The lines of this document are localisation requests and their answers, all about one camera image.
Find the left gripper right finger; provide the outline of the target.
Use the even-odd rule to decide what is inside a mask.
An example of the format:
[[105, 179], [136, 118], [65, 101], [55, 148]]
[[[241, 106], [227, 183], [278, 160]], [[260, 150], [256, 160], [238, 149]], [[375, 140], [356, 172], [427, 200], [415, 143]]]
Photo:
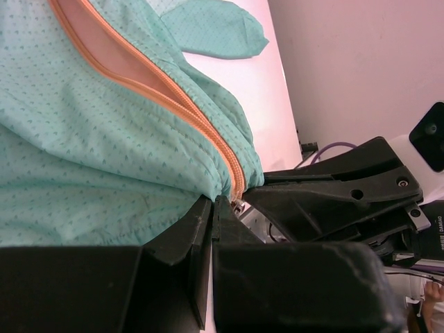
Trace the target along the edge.
[[355, 242], [266, 244], [220, 196], [213, 213], [217, 332], [401, 332], [379, 257]]

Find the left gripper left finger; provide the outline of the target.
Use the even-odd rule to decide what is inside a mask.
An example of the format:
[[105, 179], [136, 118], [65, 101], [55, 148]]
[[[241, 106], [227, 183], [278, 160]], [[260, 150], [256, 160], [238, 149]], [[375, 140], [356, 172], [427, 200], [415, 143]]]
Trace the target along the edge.
[[212, 202], [142, 246], [1, 249], [2, 332], [199, 332]]

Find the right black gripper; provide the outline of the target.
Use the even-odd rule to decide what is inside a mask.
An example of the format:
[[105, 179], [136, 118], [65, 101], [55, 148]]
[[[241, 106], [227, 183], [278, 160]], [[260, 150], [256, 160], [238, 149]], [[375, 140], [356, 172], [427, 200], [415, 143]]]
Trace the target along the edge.
[[318, 241], [360, 223], [350, 239], [367, 244], [385, 266], [443, 266], [442, 204], [388, 214], [422, 200], [422, 189], [383, 137], [264, 176], [244, 199], [288, 240]]

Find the silver zipper slider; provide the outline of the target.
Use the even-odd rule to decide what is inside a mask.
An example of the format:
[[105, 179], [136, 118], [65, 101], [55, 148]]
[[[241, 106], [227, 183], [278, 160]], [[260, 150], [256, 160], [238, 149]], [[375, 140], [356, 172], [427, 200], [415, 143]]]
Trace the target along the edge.
[[232, 202], [232, 209], [235, 214], [240, 215], [245, 210], [245, 203], [241, 199], [234, 200]]

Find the orange and teal jacket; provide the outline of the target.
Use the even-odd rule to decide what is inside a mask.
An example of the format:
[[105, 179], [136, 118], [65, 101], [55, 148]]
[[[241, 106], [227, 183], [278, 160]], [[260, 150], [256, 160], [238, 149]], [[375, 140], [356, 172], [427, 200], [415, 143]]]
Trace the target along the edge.
[[264, 182], [236, 98], [185, 59], [261, 26], [228, 1], [1, 2], [1, 245], [142, 245]]

